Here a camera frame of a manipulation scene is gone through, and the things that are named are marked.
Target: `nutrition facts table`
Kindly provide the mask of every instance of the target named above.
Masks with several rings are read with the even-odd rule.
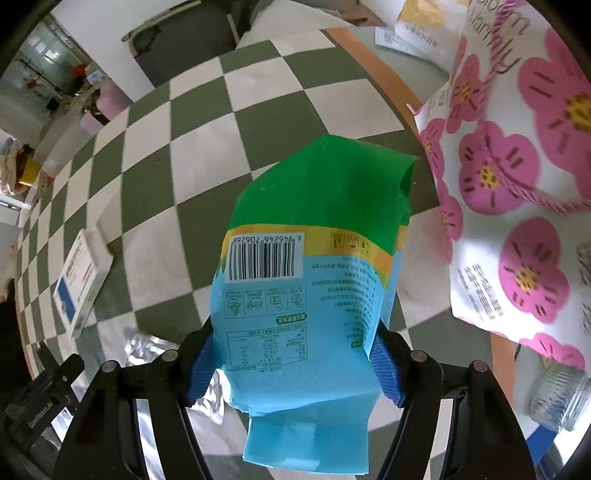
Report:
[[[306,322],[227,335],[233,371],[275,371],[308,359]]]

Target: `checkered tablecloth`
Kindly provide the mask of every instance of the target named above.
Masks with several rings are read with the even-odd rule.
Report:
[[[111,121],[65,166],[18,241],[20,326],[33,374],[42,368],[39,340],[60,362],[78,352],[86,369],[77,382],[87,385],[106,359],[124,361],[126,328],[176,342],[198,329],[209,315],[211,280],[237,195],[327,133],[419,157],[391,329],[439,361],[490,363],[489,334],[449,312],[449,274],[437,244],[443,224],[416,136],[347,49],[317,31],[264,41],[182,73]],[[51,292],[76,234],[94,224],[114,262],[72,341]],[[444,402],[426,478],[439,477],[450,415]],[[382,397],[369,422],[371,472],[364,478],[376,476],[399,419]],[[307,476],[244,462],[247,421],[231,408],[222,426],[202,417],[193,427],[218,478]]]

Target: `pink flower print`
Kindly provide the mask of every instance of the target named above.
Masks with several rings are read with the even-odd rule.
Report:
[[[464,55],[466,54],[466,45],[468,44],[466,37],[464,35],[462,35],[460,37],[460,43],[457,45],[457,52],[456,52],[456,56],[453,59],[453,65],[452,65],[452,73],[449,76],[449,81],[453,82],[453,79],[456,77],[456,73],[458,68],[460,67],[460,63],[462,63],[462,60],[464,59]]]
[[[553,358],[561,364],[581,370],[585,368],[585,358],[577,348],[572,345],[562,345],[545,333],[536,333],[531,340],[522,338],[519,343],[530,347],[540,355]]]
[[[429,166],[436,180],[443,177],[443,152],[439,146],[439,139],[443,133],[444,124],[443,118],[434,118],[420,134],[421,144],[425,149]]]
[[[478,96],[482,82],[478,78],[479,62],[476,55],[470,55],[457,76],[449,99],[450,112],[447,118],[447,132],[454,134],[460,128],[462,120],[473,122],[478,111]]]
[[[569,296],[559,260],[560,240],[548,220],[526,220],[509,234],[501,251],[499,279],[515,308],[541,322],[554,321]]]
[[[517,85],[535,113],[535,129],[548,159],[572,173],[580,194],[591,198],[591,84],[552,28],[545,47],[550,60],[526,60]]]
[[[437,183],[437,195],[443,215],[443,226],[445,227],[445,236],[443,244],[444,257],[448,262],[452,261],[452,240],[458,241],[462,236],[464,229],[464,214],[460,203],[447,190],[443,180]]]
[[[540,162],[535,147],[523,135],[503,136],[503,130],[494,122],[485,122],[486,151],[480,147],[477,134],[462,138],[458,155],[460,192],[470,210],[481,215],[498,215],[515,210],[525,201],[510,192],[493,173],[492,159],[513,179],[532,187],[538,179]]]

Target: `glass jar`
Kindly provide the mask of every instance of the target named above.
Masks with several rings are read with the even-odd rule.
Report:
[[[538,379],[530,417],[554,432],[570,432],[590,398],[591,379],[582,370],[554,362]]]

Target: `white box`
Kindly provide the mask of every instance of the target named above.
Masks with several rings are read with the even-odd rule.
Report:
[[[71,338],[78,338],[113,263],[98,230],[82,229],[66,258],[53,301]]]

